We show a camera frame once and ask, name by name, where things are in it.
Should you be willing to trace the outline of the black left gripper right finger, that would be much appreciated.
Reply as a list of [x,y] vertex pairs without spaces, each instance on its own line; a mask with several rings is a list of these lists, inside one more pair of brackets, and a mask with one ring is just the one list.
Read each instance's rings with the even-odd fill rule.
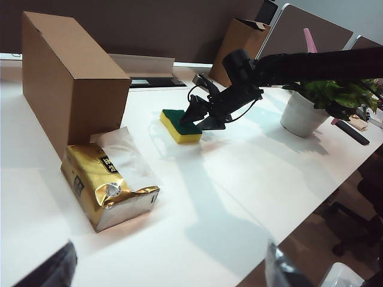
[[311,286],[311,281],[273,241],[268,242],[266,250],[265,279],[267,286]]

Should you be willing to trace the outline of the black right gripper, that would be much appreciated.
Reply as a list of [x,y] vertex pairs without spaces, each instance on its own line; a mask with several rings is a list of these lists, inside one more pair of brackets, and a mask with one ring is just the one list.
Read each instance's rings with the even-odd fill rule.
[[[244,84],[232,85],[223,91],[214,87],[213,91],[209,91],[209,102],[192,94],[189,107],[179,122],[188,124],[202,120],[199,123],[199,129],[202,131],[224,130],[225,122],[233,122],[241,118],[256,101],[263,99],[263,93],[264,90],[257,86]],[[242,115],[233,119],[231,114],[248,103],[251,103],[250,107]]]

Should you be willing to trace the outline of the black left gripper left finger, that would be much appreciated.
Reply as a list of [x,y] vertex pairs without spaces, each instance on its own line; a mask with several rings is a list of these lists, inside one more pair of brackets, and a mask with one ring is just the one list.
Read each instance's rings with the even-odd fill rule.
[[78,257],[69,241],[14,286],[71,286]]

